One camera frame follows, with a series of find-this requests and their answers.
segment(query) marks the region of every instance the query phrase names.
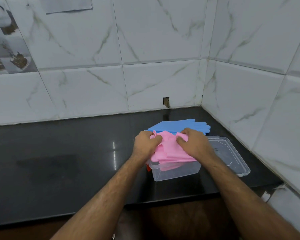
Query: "white wall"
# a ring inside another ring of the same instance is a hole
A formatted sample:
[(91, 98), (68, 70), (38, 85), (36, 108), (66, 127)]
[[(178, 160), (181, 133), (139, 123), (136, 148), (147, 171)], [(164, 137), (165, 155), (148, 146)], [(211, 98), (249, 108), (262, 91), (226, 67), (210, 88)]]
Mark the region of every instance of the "white wall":
[[(217, 0), (202, 106), (300, 195), (300, 0)], [(300, 230), (297, 199), (271, 205)]]
[(46, 15), (40, 0), (0, 0), (0, 26), (7, 10), (18, 26), (1, 38), (34, 65), (0, 70), (0, 125), (200, 105), (216, 3), (92, 0)]

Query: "pink cloth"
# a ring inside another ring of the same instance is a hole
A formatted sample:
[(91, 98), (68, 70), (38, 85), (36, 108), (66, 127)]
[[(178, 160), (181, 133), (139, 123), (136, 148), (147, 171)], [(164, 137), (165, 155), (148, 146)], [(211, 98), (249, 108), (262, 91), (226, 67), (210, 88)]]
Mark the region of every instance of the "pink cloth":
[(187, 135), (181, 134), (179, 132), (177, 132), (176, 135), (173, 135), (168, 131), (156, 133), (155, 130), (153, 131), (153, 134), (154, 135), (150, 136), (151, 139), (156, 137), (157, 135), (160, 135), (162, 136), (162, 141), (155, 149), (155, 152), (151, 157), (151, 161), (159, 162), (159, 164), (180, 163), (180, 165), (161, 168), (161, 171), (178, 168), (184, 165), (185, 162), (196, 161), (196, 159), (189, 156), (176, 141), (177, 137), (181, 137), (185, 141), (188, 141)]

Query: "plastic container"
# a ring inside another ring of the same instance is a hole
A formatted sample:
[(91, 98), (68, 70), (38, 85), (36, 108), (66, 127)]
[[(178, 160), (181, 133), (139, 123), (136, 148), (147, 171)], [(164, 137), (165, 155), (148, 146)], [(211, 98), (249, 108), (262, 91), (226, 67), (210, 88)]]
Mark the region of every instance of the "plastic container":
[[(244, 162), (228, 138), (219, 136), (207, 137), (216, 155), (220, 157), (239, 177), (250, 173), (248, 165)], [(158, 162), (148, 160), (147, 164), (152, 170), (153, 179), (155, 181), (195, 174), (198, 173), (201, 168), (201, 164), (198, 161), (159, 164)]]
[(238, 151), (227, 137), (207, 136), (214, 152), (221, 160), (234, 171), (239, 177), (248, 175), (250, 169), (242, 159)]

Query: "kitchen counter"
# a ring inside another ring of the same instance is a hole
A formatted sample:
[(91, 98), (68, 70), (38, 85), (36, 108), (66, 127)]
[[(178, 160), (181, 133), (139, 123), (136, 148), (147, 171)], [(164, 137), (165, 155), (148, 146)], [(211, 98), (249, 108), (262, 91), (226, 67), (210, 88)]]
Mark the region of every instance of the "kitchen counter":
[[(211, 126), (208, 135), (227, 137), (250, 174), (240, 179), (253, 190), (282, 180), (201, 107), (166, 109), (0, 126), (0, 226), (72, 215), (129, 158), (133, 139), (160, 121), (194, 118)], [(144, 166), (126, 207), (140, 209), (220, 197), (208, 172), (155, 182)]]

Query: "right arm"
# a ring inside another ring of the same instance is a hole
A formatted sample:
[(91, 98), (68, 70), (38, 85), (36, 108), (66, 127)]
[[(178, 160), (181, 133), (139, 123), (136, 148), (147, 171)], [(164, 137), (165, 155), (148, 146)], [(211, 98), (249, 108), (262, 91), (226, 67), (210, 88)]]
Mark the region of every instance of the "right arm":
[(178, 144), (208, 170), (244, 239), (300, 239), (291, 224), (224, 164), (202, 132), (186, 128), (182, 133), (188, 135), (188, 141), (178, 137)]

